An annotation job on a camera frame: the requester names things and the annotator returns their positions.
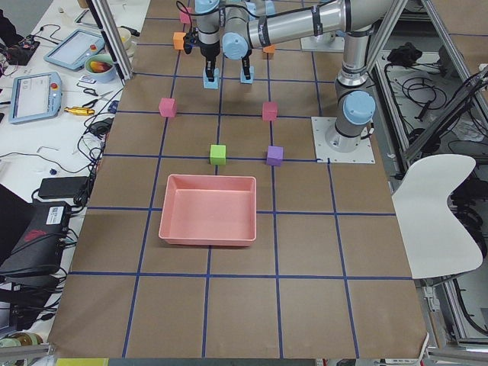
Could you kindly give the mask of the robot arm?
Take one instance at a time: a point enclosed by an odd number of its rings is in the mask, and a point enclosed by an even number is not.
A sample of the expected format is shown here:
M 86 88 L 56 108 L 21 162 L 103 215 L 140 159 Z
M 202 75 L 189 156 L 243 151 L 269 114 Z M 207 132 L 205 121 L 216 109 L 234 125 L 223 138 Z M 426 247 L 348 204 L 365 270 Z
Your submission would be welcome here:
M 260 16 L 274 13 L 273 1 L 227 1 L 225 4 L 222 50 L 226 58 L 241 61 L 241 83 L 252 84 L 254 78 L 254 68 L 250 65 L 252 46 L 248 41 L 247 25 Z
M 308 8 L 277 13 L 271 1 L 196 1 L 190 15 L 196 28 L 191 42 L 205 58 L 205 88 L 217 88 L 217 56 L 222 53 L 242 63 L 244 82 L 252 81 L 249 57 L 253 49 L 302 37 L 345 33 L 342 68 L 335 86 L 338 116 L 326 132 L 327 143 L 340 152 L 355 150 L 363 129 L 372 120 L 376 105 L 363 89 L 368 48 L 374 22 L 384 16 L 391 1 L 324 1 Z

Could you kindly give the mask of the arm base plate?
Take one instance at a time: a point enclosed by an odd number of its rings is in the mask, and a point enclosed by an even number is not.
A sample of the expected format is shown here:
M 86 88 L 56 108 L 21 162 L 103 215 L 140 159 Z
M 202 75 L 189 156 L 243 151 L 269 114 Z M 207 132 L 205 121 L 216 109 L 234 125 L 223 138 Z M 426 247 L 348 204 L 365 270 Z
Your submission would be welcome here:
M 316 161 L 319 163 L 374 164 L 374 152 L 367 126 L 356 137 L 336 130 L 335 117 L 311 117 Z
M 324 33 L 319 36 L 302 37 L 301 49 L 309 52 L 342 53 L 345 47 L 344 37 L 334 32 Z

